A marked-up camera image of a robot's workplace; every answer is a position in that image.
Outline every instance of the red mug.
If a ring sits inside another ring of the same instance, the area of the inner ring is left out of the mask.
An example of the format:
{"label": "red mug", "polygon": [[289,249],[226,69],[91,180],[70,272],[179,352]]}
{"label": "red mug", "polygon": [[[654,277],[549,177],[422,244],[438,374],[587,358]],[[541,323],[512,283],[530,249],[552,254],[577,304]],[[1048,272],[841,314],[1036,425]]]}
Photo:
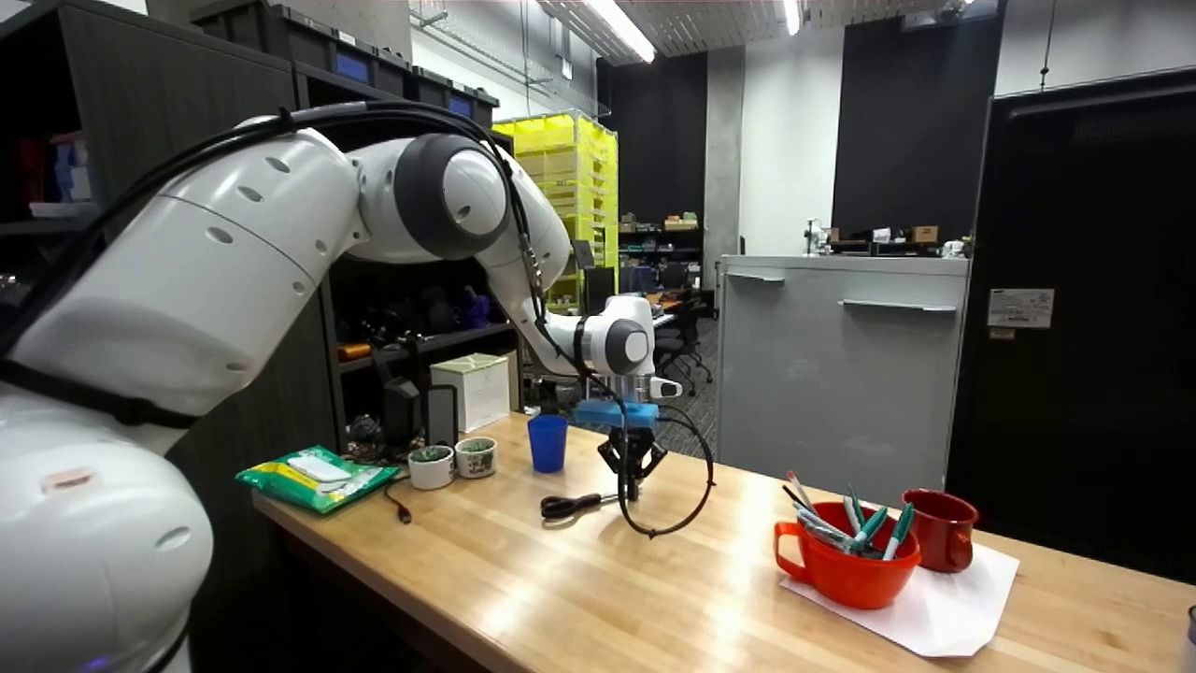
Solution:
{"label": "red mug", "polygon": [[[828,524],[848,531],[848,514],[841,501],[820,501],[815,514]],[[884,524],[884,531],[874,535],[874,545],[886,549],[891,535],[895,535],[895,520]],[[780,540],[797,540],[800,560],[780,552]],[[855,552],[830,545],[828,540],[820,540],[803,524],[779,520],[774,524],[774,560],[790,578],[815,586],[830,603],[841,603],[853,610],[884,610],[901,593],[914,567],[919,566],[919,541],[910,535],[897,545],[895,560],[871,560],[871,557],[855,557]]]}
{"label": "red mug", "polygon": [[945,489],[904,489],[904,501],[916,510],[916,540],[924,549],[924,567],[961,571],[972,566],[972,527],[980,510]]}

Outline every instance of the wooden countertop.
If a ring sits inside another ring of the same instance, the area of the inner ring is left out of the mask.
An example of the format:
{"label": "wooden countertop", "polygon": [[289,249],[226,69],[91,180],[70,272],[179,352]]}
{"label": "wooden countertop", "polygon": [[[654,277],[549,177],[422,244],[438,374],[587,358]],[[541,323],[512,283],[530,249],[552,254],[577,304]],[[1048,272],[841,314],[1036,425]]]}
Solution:
{"label": "wooden countertop", "polygon": [[[321,557],[485,668],[1190,668],[1196,586],[980,535],[1022,557],[1000,640],[970,663],[926,663],[780,586],[772,524],[779,477],[717,466],[708,514],[643,540],[616,506],[545,531],[545,495],[613,489],[596,446],[567,430],[566,474],[534,474],[522,416],[481,430],[498,474],[433,495],[402,485],[413,527],[374,495],[329,520],[253,496]],[[703,465],[673,451],[643,484],[646,524],[679,520]]]}

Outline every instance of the white container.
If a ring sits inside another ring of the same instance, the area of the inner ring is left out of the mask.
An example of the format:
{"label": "white container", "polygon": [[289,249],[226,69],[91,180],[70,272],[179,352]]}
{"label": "white container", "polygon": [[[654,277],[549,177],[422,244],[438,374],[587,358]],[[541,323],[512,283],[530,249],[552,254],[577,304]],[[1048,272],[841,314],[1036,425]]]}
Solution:
{"label": "white container", "polygon": [[414,489],[440,489],[453,484],[453,446],[425,446],[408,456]]}
{"label": "white container", "polygon": [[473,435],[512,416],[509,357],[463,357],[433,364],[433,384],[456,390],[456,430]]}
{"label": "white container", "polygon": [[469,436],[456,446],[456,474],[461,477],[485,477],[495,474],[495,440],[490,436]]}

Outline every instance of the blue cup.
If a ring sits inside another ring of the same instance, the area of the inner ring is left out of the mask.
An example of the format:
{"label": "blue cup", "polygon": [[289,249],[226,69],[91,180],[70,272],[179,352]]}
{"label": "blue cup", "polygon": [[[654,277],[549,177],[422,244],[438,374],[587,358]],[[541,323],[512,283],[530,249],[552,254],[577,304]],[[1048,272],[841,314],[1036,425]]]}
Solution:
{"label": "blue cup", "polygon": [[566,466],[566,436],[567,436],[566,416],[534,416],[529,421],[529,436],[530,436],[530,466],[534,470],[560,470]]}

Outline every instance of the box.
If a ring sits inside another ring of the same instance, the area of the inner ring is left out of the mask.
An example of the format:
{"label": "box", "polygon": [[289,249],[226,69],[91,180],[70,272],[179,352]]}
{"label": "box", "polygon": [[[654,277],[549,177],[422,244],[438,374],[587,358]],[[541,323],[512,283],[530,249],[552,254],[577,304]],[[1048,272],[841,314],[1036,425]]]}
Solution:
{"label": "box", "polygon": [[433,384],[456,390],[456,430],[473,435],[485,421],[512,416],[512,368],[509,357],[461,357],[433,364]]}

